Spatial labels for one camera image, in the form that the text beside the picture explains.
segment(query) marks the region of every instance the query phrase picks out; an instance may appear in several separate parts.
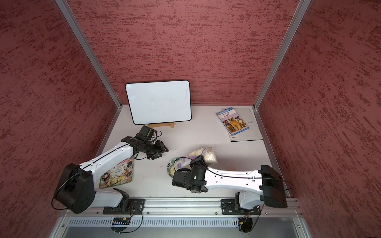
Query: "black bracket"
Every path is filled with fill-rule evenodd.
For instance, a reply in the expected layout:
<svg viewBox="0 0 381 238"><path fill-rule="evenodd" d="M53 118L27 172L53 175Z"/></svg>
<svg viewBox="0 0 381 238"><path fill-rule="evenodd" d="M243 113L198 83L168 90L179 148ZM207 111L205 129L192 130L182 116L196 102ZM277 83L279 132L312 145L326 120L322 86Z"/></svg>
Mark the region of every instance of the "black bracket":
<svg viewBox="0 0 381 238"><path fill-rule="evenodd" d="M146 202L146 200L145 200L145 199L142 199L142 198L129 198L129 199L128 199L128 203L129 203L129 205L132 205L132 206L134 207L135 211L136 211L136 210L139 210L139 211L140 211L140 212L138 212L138 213L135 213L135 214L137 214L137 215L140 215L140 214L143 213L143 209L144 209L144 204L145 204L145 202ZM105 215L129 214L129 212L127 212L127 213L114 212L114 211L112 211L111 209L112 209L112 208L110 208L110 207L104 207L104 209L103 209L103 214L105 214Z"/></svg>
<svg viewBox="0 0 381 238"><path fill-rule="evenodd" d="M222 215L247 215L246 209L240 209L241 211L237 211L235 209L235 200L234 199L221 199L221 210ZM261 209L259 206L255 206L251 211L250 215L260 215Z"/></svg>

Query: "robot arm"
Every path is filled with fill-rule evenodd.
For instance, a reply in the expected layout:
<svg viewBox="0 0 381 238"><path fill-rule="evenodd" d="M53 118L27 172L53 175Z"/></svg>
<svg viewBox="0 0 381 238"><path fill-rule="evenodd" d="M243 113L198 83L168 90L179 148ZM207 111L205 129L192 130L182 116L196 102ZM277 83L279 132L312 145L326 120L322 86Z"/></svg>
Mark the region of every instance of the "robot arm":
<svg viewBox="0 0 381 238"><path fill-rule="evenodd" d="M143 126L135 137L123 138L102 155L80 165L69 164L62 172L53 198L76 214L91 207L112 207L115 213L125 212L128 194L117 188L114 188L115 191L97 189L97 180L110 168L138 152L146 153L147 158L152 160L161 157L168 149L163 142L156 140L157 137L157 131Z"/></svg>
<svg viewBox="0 0 381 238"><path fill-rule="evenodd" d="M192 193L207 192L214 188L232 188L236 210L252 210L265 204L274 208L286 208L286 193L281 175L268 165L261 170L222 171L208 168L200 155L190 163L191 169L179 169L173 175L172 185L186 188Z"/></svg>

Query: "gray metal panel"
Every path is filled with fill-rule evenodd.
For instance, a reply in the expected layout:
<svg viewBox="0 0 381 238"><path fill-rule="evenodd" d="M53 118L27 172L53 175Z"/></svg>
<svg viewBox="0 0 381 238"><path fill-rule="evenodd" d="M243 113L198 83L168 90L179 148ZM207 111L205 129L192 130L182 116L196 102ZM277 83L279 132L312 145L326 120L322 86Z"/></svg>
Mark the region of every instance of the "gray metal panel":
<svg viewBox="0 0 381 238"><path fill-rule="evenodd" d="M128 225L114 224L114 227L237 227L237 217L147 217L135 214ZM71 217L68 227L110 227L112 217Z"/></svg>
<svg viewBox="0 0 381 238"><path fill-rule="evenodd" d="M204 228L204 227L141 227L129 234L114 235L110 227L68 227L63 237L70 238L105 238L105 237L129 237L129 238L233 238L233 237L271 237L271 238L298 238L295 225L291 218L263 218L258 222L249 234L241 234L236 228Z"/></svg>
<svg viewBox="0 0 381 238"><path fill-rule="evenodd" d="M290 22L290 25L288 26L287 32L285 34L285 37L283 38L282 43L280 44L278 53L274 59L274 62L272 63L272 66L270 68L269 74L267 75L263 86L261 90L259 91L258 97L255 100L254 106L255 108L258 108L261 104L264 95L266 94L267 89L269 88L272 79L274 78L274 75L280 65L280 62L282 61L288 46L291 43L292 38L295 35L296 30L298 29L298 26L300 22L302 21L302 18L304 16L304 13L307 10L308 5L310 4L311 0L300 0L298 7L296 8L296 11L294 13L294 16L292 17L292 20Z"/></svg>
<svg viewBox="0 0 381 238"><path fill-rule="evenodd" d="M98 61L97 57L94 54L93 49L91 48L90 44L88 43L85 35L83 34L77 20L74 17L73 12L71 11L68 3L66 0L56 0L56 3L58 7L60 8L62 14L64 15L66 21L69 23L71 29L73 30L75 36L77 37L79 43L81 44L83 50L87 54L87 57L89 57L89 60L94 66L94 69L97 71L99 77L101 78L104 86L106 87L107 91L109 92L112 100L114 101L115 105L120 108L122 106L121 101L118 98L118 95L115 93L112 85L110 84L109 79L107 78L106 73L102 69L101 63Z"/></svg>

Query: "white tabletop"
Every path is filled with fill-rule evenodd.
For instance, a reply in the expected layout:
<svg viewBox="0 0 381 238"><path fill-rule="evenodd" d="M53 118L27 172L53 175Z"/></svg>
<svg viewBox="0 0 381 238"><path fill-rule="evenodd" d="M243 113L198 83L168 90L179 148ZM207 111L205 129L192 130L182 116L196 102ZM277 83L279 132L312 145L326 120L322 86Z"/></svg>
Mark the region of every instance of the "white tabletop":
<svg viewBox="0 0 381 238"><path fill-rule="evenodd" d="M162 132L162 136L158 139L165 144L169 152L163 153L162 157L155 160L134 161L133 181L115 187L122 189L131 197L233 197L238 191L214 189L194 194L184 188L172 186L172 178L166 172L171 159L186 156L193 150L209 146L213 147L216 153L218 164L211 165L216 169L248 171L260 169L261 165L271 166L263 140L230 142L228 131L216 116L216 112L228 107L230 106L192 106L190 121L175 122L174 128L170 126L154 128ZM133 124L129 106L123 106L104 151L114 147L126 136L135 136L141 127ZM138 158L145 156L145 153L140 153Z"/></svg>

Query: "magazine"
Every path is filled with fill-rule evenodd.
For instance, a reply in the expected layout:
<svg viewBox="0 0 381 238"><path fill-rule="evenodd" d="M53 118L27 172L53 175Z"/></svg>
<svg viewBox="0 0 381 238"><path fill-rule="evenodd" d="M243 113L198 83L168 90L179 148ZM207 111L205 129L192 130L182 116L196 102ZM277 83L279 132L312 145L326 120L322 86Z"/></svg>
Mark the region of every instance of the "magazine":
<svg viewBox="0 0 381 238"><path fill-rule="evenodd" d="M256 120L252 114L251 108L237 108L234 110L239 114L240 118L248 125L250 130L246 130L242 133L236 134L232 136L230 133L229 138L230 141L257 141L263 140L261 132L259 131L259 127L257 126Z"/></svg>
<svg viewBox="0 0 381 238"><path fill-rule="evenodd" d="M102 175L99 188L108 188L132 182L133 161L134 157L131 156L109 169Z"/></svg>
<svg viewBox="0 0 381 238"><path fill-rule="evenodd" d="M232 136L249 129L247 124L232 107L216 114Z"/></svg>

